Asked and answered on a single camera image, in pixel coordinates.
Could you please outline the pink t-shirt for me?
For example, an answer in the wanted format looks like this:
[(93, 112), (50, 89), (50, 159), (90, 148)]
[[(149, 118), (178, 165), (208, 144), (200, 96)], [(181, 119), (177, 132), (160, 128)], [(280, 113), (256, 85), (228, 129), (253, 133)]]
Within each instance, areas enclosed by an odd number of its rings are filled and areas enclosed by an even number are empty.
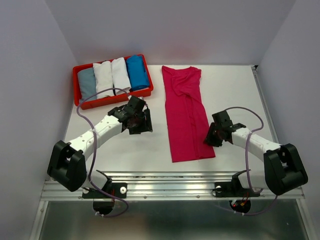
[(172, 162), (214, 158), (213, 147), (204, 143), (209, 122), (200, 91), (202, 71), (162, 66), (161, 72)]

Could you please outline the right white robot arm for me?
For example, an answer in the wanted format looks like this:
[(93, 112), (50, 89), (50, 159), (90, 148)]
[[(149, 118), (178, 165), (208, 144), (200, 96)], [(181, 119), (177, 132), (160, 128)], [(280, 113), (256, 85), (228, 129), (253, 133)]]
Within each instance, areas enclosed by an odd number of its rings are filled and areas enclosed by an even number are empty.
[(218, 198), (259, 197), (263, 190), (270, 190), (276, 196), (283, 195), (308, 183), (309, 178), (299, 152), (293, 144), (279, 144), (269, 141), (250, 130), (242, 123), (233, 123), (226, 110), (214, 113), (204, 143), (221, 147), (228, 142), (245, 151), (245, 161), (249, 154), (263, 163), (262, 171), (245, 170), (235, 173), (230, 181), (215, 183)]

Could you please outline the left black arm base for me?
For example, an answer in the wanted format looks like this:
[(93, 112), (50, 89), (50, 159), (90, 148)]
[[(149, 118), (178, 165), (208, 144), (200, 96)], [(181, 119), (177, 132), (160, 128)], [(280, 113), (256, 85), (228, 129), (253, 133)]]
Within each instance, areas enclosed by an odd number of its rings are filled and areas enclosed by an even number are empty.
[[(109, 195), (120, 199), (127, 198), (128, 184), (126, 182), (113, 182), (112, 178), (104, 172), (96, 170), (91, 174), (91, 180), (102, 191)], [(83, 199), (110, 199), (110, 196), (101, 193), (97, 190), (87, 178), (82, 187)]]

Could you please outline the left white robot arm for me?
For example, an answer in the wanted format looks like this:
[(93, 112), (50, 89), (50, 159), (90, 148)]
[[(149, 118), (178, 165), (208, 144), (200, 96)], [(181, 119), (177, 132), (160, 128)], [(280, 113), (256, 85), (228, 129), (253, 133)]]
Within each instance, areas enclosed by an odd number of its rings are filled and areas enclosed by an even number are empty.
[(86, 161), (112, 137), (129, 131), (136, 135), (152, 132), (150, 109), (142, 97), (132, 96), (127, 104), (110, 110), (96, 125), (68, 142), (58, 141), (51, 153), (47, 174), (70, 192), (94, 189), (100, 197), (111, 193), (112, 179), (101, 171), (87, 169)]

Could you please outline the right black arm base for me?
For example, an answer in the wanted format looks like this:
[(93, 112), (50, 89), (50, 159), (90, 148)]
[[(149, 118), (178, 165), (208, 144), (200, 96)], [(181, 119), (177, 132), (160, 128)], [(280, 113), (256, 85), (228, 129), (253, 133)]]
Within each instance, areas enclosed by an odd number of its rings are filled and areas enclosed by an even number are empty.
[(240, 198), (240, 197), (259, 197), (259, 193), (254, 193), (249, 187), (242, 187), (239, 176), (244, 174), (246, 177), (246, 171), (240, 171), (235, 173), (231, 181), (220, 181), (214, 184), (214, 189), (211, 194), (217, 198)]

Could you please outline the blue rolled t-shirt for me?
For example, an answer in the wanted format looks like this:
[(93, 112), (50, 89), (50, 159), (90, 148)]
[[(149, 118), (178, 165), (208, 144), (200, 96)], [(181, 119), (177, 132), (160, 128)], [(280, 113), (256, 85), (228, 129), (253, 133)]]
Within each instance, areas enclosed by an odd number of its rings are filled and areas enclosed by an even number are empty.
[(126, 60), (127, 73), (133, 92), (150, 86), (142, 56), (133, 55)]

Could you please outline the white textured rolled t-shirt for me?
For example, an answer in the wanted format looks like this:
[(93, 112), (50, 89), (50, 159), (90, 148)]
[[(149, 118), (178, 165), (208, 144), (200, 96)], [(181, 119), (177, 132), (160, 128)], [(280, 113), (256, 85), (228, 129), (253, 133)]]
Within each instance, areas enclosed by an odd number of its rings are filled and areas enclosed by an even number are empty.
[(112, 65), (110, 61), (104, 61), (102, 63), (93, 63), (93, 71), (96, 80), (96, 92), (101, 92), (108, 89), (102, 93), (97, 94), (97, 99), (102, 99), (106, 97), (113, 97), (113, 76), (112, 76)]

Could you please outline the grey rolled t-shirt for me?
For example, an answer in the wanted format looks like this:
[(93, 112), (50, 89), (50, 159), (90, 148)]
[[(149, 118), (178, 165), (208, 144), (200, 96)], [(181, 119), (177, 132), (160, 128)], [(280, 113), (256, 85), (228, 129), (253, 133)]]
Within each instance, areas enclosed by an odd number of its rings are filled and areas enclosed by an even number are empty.
[(87, 101), (97, 100), (96, 96), (96, 78), (92, 67), (83, 69), (77, 73), (78, 84), (81, 93), (79, 102), (83, 102), (88, 97), (92, 96)]

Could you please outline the aluminium mounting rail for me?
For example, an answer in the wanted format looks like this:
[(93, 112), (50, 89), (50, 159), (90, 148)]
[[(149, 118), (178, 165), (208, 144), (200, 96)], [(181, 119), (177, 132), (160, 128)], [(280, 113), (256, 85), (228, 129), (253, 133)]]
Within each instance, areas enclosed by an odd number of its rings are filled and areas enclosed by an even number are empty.
[[(212, 195), (218, 182), (231, 180), (234, 171), (187, 172), (105, 172), (113, 183), (127, 183), (129, 201), (226, 200)], [(302, 187), (291, 190), (278, 199), (304, 199)], [(55, 180), (45, 181), (41, 201), (88, 201), (82, 189), (68, 191)]]

